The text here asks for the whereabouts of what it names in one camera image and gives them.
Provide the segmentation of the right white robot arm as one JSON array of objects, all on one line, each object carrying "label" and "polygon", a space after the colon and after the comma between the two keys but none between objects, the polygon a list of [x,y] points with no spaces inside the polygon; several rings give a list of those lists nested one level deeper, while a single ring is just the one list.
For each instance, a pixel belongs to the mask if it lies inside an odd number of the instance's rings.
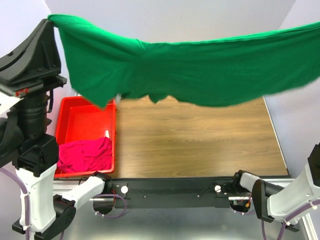
[{"label": "right white robot arm", "polygon": [[320,204],[320,145],[314,146],[304,170],[286,187],[239,170],[233,176],[230,191],[236,196],[248,191],[258,219],[277,221],[292,229]]}]

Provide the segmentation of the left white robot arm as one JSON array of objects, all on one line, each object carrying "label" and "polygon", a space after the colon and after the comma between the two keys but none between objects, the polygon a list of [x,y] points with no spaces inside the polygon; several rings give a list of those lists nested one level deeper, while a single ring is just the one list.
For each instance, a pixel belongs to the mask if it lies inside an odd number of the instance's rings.
[{"label": "left white robot arm", "polygon": [[7,114],[0,120],[0,164],[12,163],[11,178],[21,190],[21,217],[12,229],[36,240],[62,236],[80,207],[112,189],[110,176],[97,171],[67,193],[53,193],[59,146],[47,134],[47,114],[54,89],[67,82],[60,73],[54,25],[47,19],[0,59],[0,110]]}]

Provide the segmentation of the green t-shirt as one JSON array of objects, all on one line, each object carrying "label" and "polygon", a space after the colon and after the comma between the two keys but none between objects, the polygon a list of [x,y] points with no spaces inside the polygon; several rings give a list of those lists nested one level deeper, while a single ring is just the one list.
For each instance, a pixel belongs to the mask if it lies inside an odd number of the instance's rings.
[{"label": "green t-shirt", "polygon": [[104,108],[116,96],[168,96],[228,107],[304,87],[320,76],[320,24],[204,41],[145,42],[73,15],[51,14],[71,87]]}]

